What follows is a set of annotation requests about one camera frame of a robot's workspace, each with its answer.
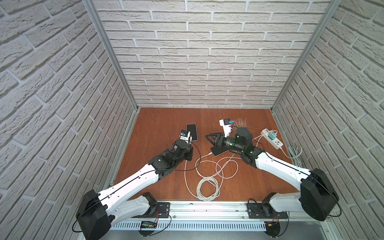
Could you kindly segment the green-cased smartphone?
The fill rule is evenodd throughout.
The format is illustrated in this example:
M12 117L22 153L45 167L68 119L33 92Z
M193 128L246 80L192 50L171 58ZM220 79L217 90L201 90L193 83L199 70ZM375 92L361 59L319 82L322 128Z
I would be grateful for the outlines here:
M188 124L186 127L187 127L187 131L190 132L190 136L192 137L192 142L196 142L198 140L197 125Z

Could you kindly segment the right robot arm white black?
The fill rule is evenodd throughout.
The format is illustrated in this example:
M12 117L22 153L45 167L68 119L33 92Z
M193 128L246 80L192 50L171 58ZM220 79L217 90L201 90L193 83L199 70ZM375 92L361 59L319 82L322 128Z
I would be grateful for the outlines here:
M235 137L226 133L206 135L214 147L237 152L249 166L266 171L297 189L297 193L272 193L265 200L275 212L305 212L324 221L339 205L339 196L326 173L308 170L278 159L254 145L253 136L246 128L238 128Z

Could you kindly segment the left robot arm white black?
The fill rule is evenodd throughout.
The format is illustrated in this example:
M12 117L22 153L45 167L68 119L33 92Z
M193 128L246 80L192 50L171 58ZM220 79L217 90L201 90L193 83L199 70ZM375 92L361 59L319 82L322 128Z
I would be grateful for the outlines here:
M146 214L156 200L151 194L131 197L142 189L170 175L184 160L193 158L193 146L189 140L178 139L172 147L153 157L135 174L100 192L86 192L75 214L87 240L99 240L110 228L126 219Z

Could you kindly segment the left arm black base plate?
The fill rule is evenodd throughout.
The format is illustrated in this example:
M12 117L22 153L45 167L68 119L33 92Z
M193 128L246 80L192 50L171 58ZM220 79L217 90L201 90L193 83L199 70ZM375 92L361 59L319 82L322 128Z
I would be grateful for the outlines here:
M134 216L133 218L168 218L170 202L158 202L149 192L143 193L142 196L149 201L149 209L143 215Z

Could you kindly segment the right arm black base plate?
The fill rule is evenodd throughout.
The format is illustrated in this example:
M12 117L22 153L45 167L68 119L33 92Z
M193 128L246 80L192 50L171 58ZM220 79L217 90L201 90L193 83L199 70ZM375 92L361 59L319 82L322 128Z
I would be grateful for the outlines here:
M269 201L276 194L272 192L267 195L261 202L257 202L254 199L248 199L247 201L247 213L250 219L288 219L287 212L276 212Z

